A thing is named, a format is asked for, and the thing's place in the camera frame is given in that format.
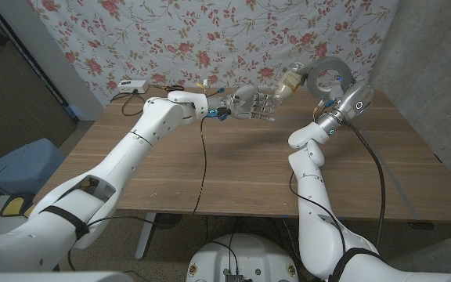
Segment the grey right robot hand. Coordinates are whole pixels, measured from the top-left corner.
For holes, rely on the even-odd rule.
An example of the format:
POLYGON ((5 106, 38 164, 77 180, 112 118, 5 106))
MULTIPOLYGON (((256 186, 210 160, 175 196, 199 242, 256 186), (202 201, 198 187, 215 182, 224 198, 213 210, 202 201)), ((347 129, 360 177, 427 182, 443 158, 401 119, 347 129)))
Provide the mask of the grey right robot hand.
POLYGON ((363 113, 373 100, 374 90, 361 74, 354 75, 355 83, 345 91, 341 84, 330 90, 330 100, 334 101, 330 115, 339 122, 351 121, 363 113))

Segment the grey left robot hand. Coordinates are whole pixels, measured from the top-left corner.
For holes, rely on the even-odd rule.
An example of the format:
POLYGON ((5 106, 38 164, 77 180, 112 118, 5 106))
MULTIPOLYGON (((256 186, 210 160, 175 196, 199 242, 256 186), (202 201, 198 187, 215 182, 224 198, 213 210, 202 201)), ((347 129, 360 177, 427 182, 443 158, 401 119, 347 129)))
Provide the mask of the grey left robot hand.
POLYGON ((278 106, 274 105, 277 86, 244 85, 225 98, 226 107, 233 118, 275 121, 272 116, 278 106))

